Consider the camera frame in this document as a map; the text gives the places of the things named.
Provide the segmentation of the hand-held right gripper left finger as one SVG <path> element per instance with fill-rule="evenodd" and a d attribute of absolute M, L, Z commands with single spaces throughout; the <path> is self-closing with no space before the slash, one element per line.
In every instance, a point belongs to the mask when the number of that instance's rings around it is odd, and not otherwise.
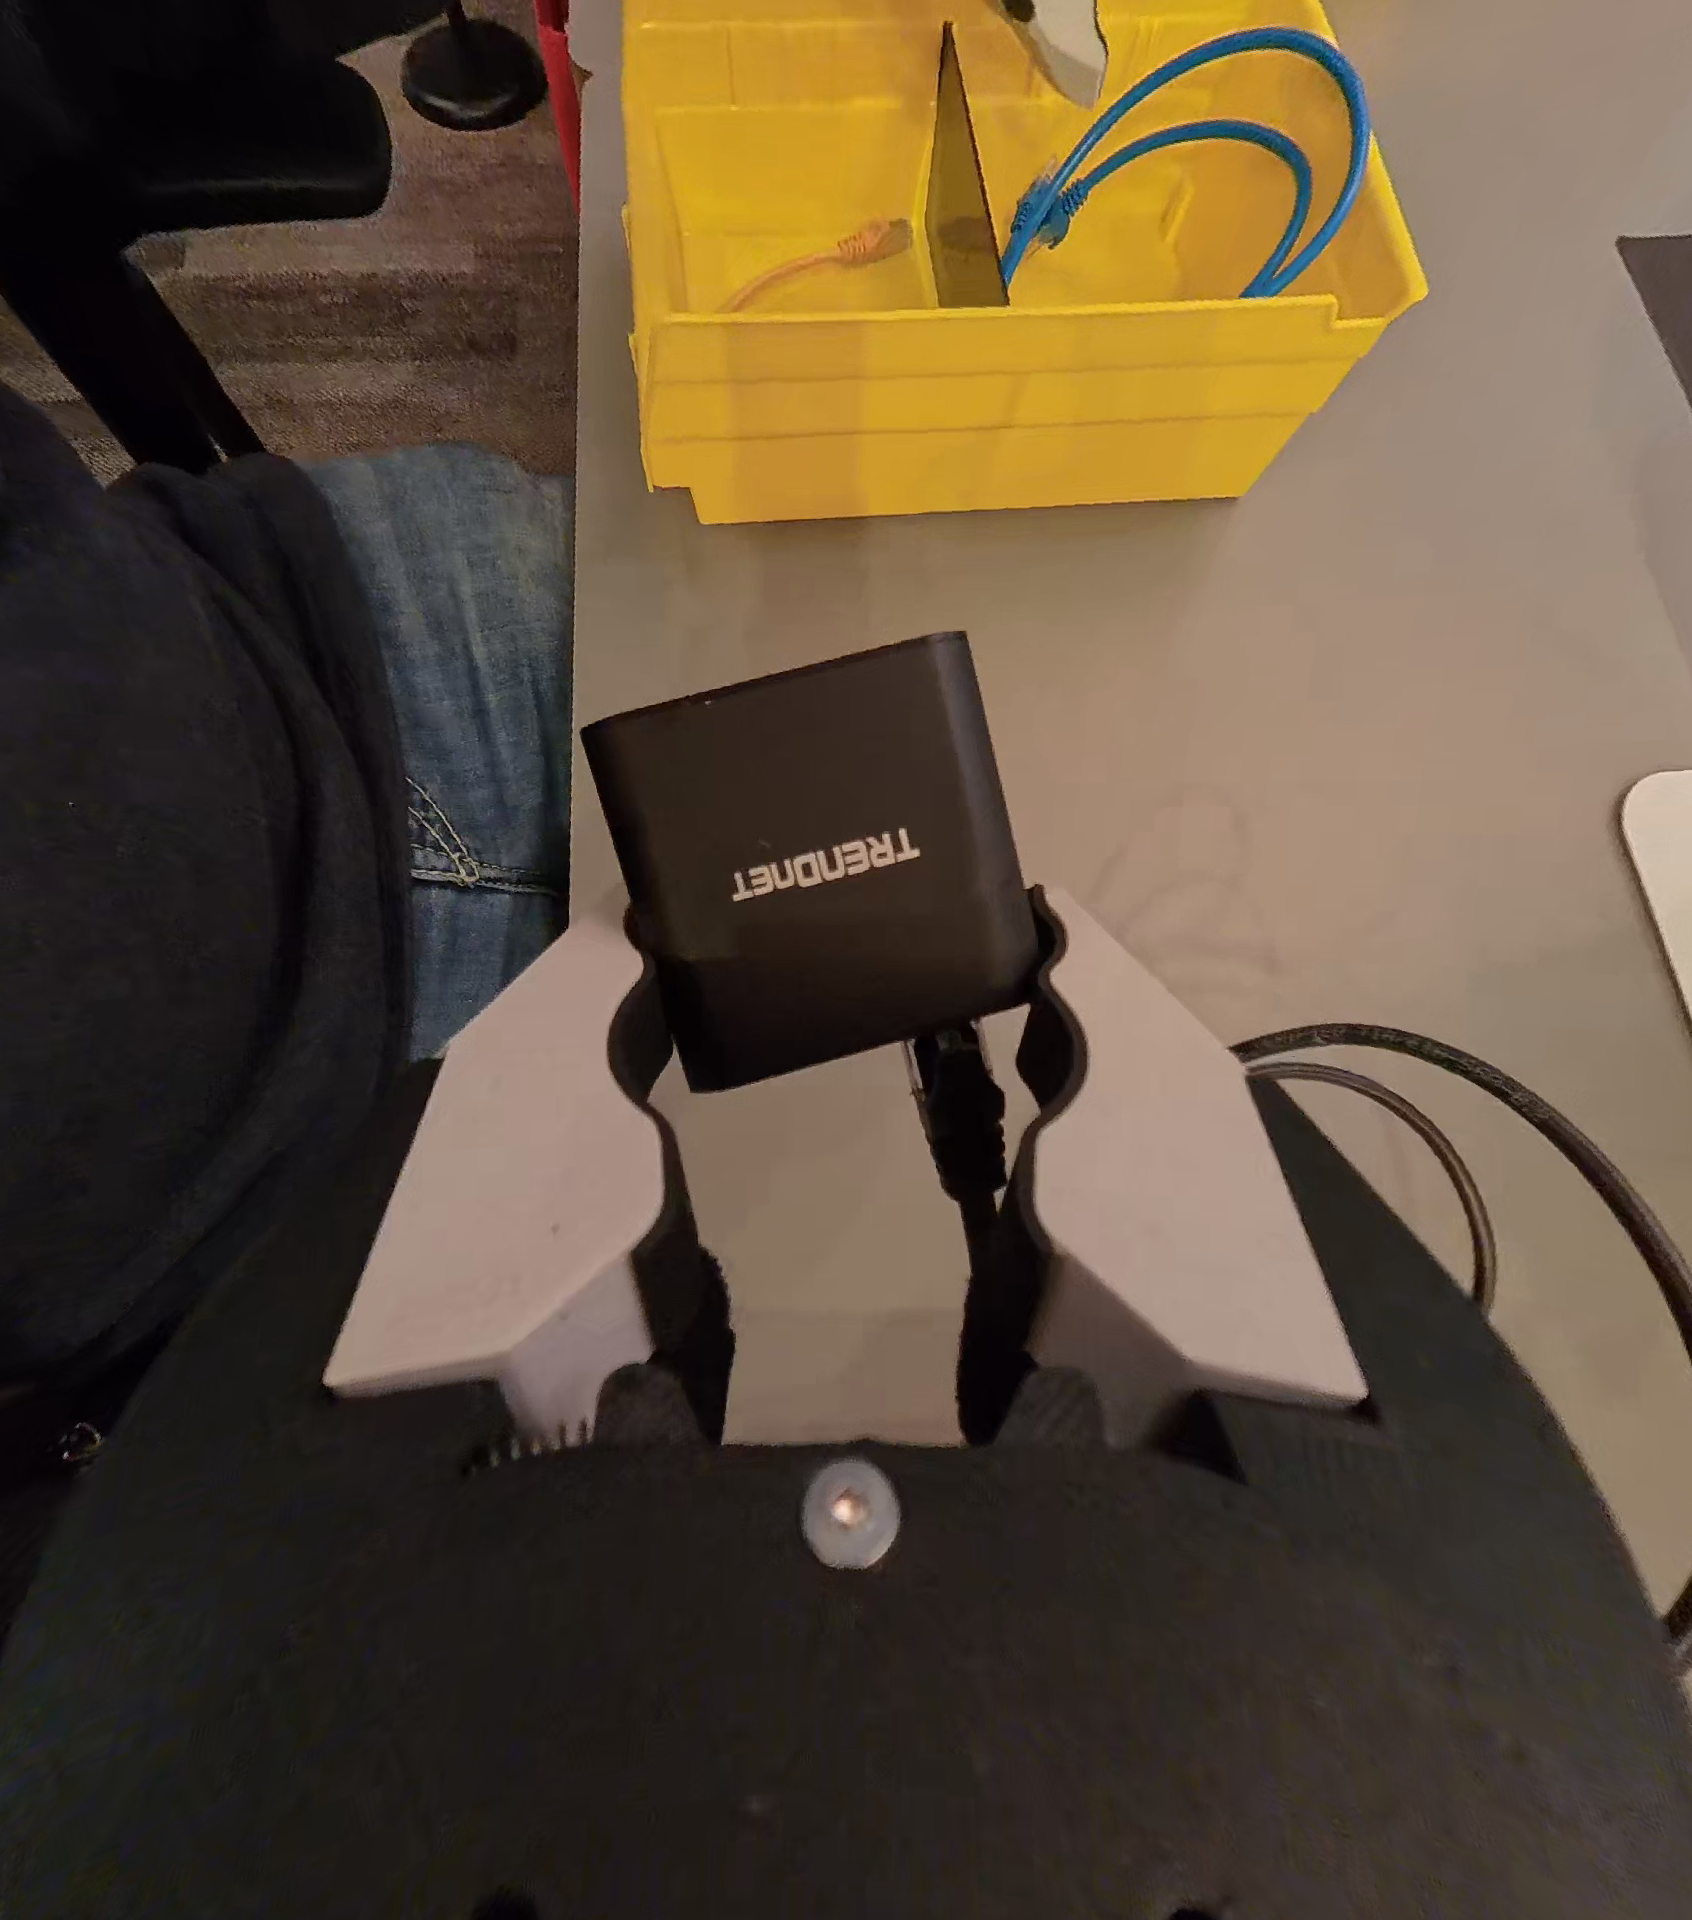
<path fill-rule="evenodd" d="M 600 898 L 441 1053 L 336 1397 L 492 1384 L 516 1429 L 594 1429 L 605 1381 L 679 1338 L 669 1057 L 627 900 Z"/>

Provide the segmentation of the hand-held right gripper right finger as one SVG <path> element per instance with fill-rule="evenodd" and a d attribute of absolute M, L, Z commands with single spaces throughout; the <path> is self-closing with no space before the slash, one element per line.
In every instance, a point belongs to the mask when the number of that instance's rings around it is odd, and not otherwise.
<path fill-rule="evenodd" d="M 1161 1442 L 1199 1394 L 1355 1414 L 1369 1384 L 1240 1059 L 1067 892 L 1028 904 L 1020 1349 L 1095 1390 L 1112 1447 Z"/>

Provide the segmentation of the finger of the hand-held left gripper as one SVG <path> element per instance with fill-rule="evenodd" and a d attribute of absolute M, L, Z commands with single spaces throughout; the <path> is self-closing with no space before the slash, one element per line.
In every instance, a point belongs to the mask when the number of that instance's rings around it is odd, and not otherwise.
<path fill-rule="evenodd" d="M 1107 40 L 1097 2 L 1012 2 L 1001 13 L 1039 77 L 1075 107 L 1095 107 L 1107 77 Z"/>

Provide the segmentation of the yellow plastic bin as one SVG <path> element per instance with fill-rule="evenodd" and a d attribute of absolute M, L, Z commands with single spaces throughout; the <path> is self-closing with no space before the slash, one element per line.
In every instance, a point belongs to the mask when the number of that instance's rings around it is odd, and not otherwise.
<path fill-rule="evenodd" d="M 1008 310 L 930 303 L 952 20 Z M 1001 2 L 627 2 L 641 462 L 701 524 L 1237 498 L 1428 290 L 1322 2 L 1101 2 L 1067 103 Z"/>

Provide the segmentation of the black network switch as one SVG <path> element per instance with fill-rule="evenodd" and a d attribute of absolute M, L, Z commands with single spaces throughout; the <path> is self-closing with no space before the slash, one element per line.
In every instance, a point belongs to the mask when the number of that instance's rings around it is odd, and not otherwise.
<path fill-rule="evenodd" d="M 940 632 L 582 727 L 695 1093 L 1028 997 L 1028 900 L 973 645 Z"/>

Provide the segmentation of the dark clear bin divider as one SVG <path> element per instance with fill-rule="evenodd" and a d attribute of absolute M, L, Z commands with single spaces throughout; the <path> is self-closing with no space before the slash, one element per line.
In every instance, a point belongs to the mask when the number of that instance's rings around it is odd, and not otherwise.
<path fill-rule="evenodd" d="M 1008 310 L 1002 251 L 952 20 L 940 28 L 919 242 L 931 308 Z"/>

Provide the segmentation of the person's leg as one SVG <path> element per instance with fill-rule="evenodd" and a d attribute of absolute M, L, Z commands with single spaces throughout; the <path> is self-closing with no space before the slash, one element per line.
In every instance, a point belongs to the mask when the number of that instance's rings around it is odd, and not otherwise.
<path fill-rule="evenodd" d="M 484 444 L 307 462 L 365 586 L 406 761 L 411 1059 L 572 916 L 574 479 Z"/>

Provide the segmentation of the red bar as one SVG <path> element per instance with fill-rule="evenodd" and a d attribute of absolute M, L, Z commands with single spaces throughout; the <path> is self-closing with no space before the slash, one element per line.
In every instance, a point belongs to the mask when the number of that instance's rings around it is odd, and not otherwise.
<path fill-rule="evenodd" d="M 583 120 L 582 120 L 582 83 L 583 69 L 572 57 L 572 2 L 530 2 L 534 30 L 542 38 L 542 59 L 546 73 L 546 102 L 554 132 L 562 141 L 562 162 L 567 173 L 572 198 L 582 204 L 582 159 L 583 159 Z"/>

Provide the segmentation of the black round stand base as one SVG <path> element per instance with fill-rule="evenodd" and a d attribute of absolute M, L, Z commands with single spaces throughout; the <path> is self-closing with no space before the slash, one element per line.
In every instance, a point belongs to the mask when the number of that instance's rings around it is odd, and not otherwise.
<path fill-rule="evenodd" d="M 401 96 L 447 132 L 500 132 L 546 102 L 546 66 L 509 24 L 441 2 L 401 53 Z"/>

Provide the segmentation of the black office chair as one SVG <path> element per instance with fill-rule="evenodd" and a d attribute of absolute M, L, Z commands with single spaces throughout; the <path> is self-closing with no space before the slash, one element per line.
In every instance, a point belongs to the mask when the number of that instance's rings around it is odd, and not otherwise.
<path fill-rule="evenodd" d="M 194 2 L 0 2 L 0 299 L 139 462 L 207 471 L 264 443 L 161 299 L 144 239 L 359 219 L 388 194 L 372 81 L 296 59 L 233 6 L 233 50 L 136 59 Z"/>

